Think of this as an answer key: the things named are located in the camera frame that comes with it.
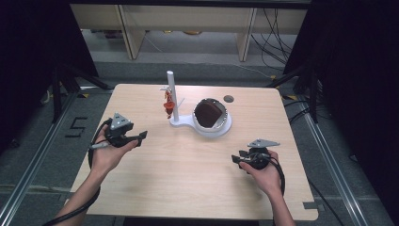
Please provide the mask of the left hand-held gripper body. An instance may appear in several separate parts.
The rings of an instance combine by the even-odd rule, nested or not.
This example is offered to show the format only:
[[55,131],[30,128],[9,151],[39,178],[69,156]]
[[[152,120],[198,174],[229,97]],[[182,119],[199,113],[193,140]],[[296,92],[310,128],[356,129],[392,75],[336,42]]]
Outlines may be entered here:
[[127,143],[133,140],[140,142],[140,136],[126,136],[126,133],[128,131],[131,131],[133,127],[134,124],[130,120],[123,117],[120,113],[116,112],[110,123],[108,123],[108,127],[104,132],[104,136],[112,146],[117,148],[125,146]]

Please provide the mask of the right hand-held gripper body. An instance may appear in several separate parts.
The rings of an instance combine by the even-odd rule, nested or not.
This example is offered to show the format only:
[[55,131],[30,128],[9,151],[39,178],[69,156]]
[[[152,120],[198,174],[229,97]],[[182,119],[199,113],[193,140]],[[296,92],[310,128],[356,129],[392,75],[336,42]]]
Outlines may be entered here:
[[279,162],[272,157],[271,153],[268,151],[268,147],[278,145],[279,144],[275,141],[257,138],[247,145],[249,156],[243,157],[243,161],[256,170],[262,170],[268,164],[278,168]]

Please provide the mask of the white stand with pole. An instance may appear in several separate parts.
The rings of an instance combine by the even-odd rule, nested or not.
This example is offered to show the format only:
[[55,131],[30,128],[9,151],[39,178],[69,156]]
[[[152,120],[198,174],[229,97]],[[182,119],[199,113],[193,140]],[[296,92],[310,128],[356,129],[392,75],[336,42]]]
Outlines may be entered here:
[[174,126],[174,127],[183,127],[183,126],[191,127],[201,136],[208,137],[208,138],[221,137],[221,136],[225,135],[231,129],[232,118],[227,109],[228,118],[227,118],[226,124],[222,127],[222,129],[220,131],[210,132],[210,133],[201,131],[194,123],[194,117],[193,117],[193,110],[197,104],[193,107],[193,110],[191,111],[190,114],[181,115],[179,113],[179,108],[180,108],[180,105],[183,103],[184,99],[182,99],[181,101],[178,101],[178,99],[177,99],[177,90],[176,90],[173,71],[167,71],[167,80],[168,80],[168,84],[162,88],[162,91],[165,92],[166,90],[169,90],[172,94],[172,100],[175,103],[175,107],[174,107],[173,113],[171,115],[171,118],[168,119],[169,123],[172,126]]

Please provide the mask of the white bowl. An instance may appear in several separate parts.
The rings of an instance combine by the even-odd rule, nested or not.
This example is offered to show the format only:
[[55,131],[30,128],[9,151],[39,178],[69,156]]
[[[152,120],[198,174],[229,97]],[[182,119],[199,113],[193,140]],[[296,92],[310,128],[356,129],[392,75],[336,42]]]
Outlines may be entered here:
[[[197,118],[196,118],[196,116],[195,116],[195,113],[194,113],[194,110],[195,110],[196,106],[197,106],[200,102],[205,101],[205,100],[209,100],[209,101],[214,102],[214,103],[222,110],[222,115],[219,117],[219,119],[216,121],[216,123],[214,124],[214,126],[213,126],[212,128],[205,128],[205,127],[200,126],[199,123],[198,123],[198,121],[197,121]],[[197,126],[201,131],[203,131],[203,132],[208,132],[208,133],[210,133],[210,132],[217,132],[217,131],[220,131],[220,130],[222,129],[222,127],[226,124],[226,121],[227,121],[227,118],[228,118],[228,111],[227,111],[227,108],[226,108],[222,103],[220,103],[218,100],[213,99],[213,98],[205,98],[205,99],[202,99],[202,100],[200,100],[200,101],[197,103],[197,105],[195,106],[195,108],[194,108],[194,110],[193,110],[194,123],[196,124],[196,126]]]

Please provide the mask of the red charm keychain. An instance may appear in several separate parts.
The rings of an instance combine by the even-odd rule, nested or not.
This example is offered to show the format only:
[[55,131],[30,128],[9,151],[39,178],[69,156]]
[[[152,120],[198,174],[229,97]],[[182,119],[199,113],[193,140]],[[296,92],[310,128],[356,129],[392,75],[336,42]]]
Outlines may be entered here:
[[165,91],[165,100],[164,109],[167,113],[167,117],[170,119],[175,107],[175,103],[172,100],[172,94],[169,90]]

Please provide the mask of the brown leather zip pouch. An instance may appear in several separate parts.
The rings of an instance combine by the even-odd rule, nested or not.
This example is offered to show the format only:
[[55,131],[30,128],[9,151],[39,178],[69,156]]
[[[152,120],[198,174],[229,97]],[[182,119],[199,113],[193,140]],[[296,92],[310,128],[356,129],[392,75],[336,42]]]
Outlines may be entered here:
[[196,106],[194,113],[200,126],[212,128],[222,115],[222,110],[214,102],[205,100]]

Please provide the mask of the person's right hand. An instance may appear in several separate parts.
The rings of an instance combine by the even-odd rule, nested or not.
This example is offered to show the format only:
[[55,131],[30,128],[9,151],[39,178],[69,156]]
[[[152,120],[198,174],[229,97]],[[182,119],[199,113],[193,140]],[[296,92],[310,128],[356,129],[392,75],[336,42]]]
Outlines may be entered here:
[[250,164],[241,162],[239,166],[249,173],[256,181],[260,190],[262,190],[269,198],[281,198],[281,181],[277,168],[279,156],[277,153],[270,151],[271,162],[264,169],[254,169]]

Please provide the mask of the person's left hand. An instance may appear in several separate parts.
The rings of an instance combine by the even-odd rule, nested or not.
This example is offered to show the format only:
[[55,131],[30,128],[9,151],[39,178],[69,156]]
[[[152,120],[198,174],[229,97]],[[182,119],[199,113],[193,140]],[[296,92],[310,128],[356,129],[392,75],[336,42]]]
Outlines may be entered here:
[[96,149],[93,154],[90,174],[95,175],[96,177],[105,177],[136,145],[137,141],[133,140],[119,148],[108,145],[106,147]]

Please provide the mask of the black curtain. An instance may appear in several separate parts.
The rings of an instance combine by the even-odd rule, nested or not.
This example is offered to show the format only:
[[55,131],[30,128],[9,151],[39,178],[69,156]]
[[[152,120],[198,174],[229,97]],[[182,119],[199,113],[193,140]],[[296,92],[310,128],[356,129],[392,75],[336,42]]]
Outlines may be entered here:
[[311,0],[286,69],[310,56],[330,113],[399,225],[399,0]]
[[56,69],[95,76],[69,0],[0,0],[0,153],[24,128]]

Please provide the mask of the light wooden desk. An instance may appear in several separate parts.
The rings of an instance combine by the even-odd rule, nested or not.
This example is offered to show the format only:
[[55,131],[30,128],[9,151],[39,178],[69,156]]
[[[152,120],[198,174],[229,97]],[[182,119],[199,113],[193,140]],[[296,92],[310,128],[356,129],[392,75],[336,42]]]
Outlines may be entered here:
[[307,13],[305,9],[285,8],[94,4],[72,4],[71,9],[82,29],[119,30],[130,59],[137,58],[146,31],[168,30],[233,33],[241,61],[247,59],[252,34],[274,31],[296,35]]

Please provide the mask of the metal floor rail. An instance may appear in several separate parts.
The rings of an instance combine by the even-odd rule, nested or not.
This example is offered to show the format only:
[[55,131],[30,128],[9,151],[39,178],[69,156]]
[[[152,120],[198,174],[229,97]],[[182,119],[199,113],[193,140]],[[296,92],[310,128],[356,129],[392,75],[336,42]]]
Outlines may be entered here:
[[358,200],[347,183],[337,160],[333,156],[318,123],[314,121],[314,118],[310,113],[311,107],[303,98],[300,98],[300,101],[302,101],[302,104],[300,105],[301,109],[308,110],[308,113],[304,115],[304,118],[311,130],[312,136],[315,139],[318,149],[327,165],[330,176],[343,200],[343,204],[351,217],[353,224],[355,226],[370,226]]
[[61,107],[60,116],[49,127],[44,139],[40,143],[40,146],[36,150],[35,154],[33,155],[33,158],[29,162],[29,165],[25,169],[24,174],[22,175],[16,186],[13,188],[7,202],[2,207],[0,211],[0,226],[9,226],[9,224],[13,220],[28,188],[30,187],[33,179],[36,177],[40,166],[45,159],[45,156],[49,152],[49,149],[53,144],[56,135],[77,96],[77,93],[73,93],[69,94],[66,97],[65,102]]

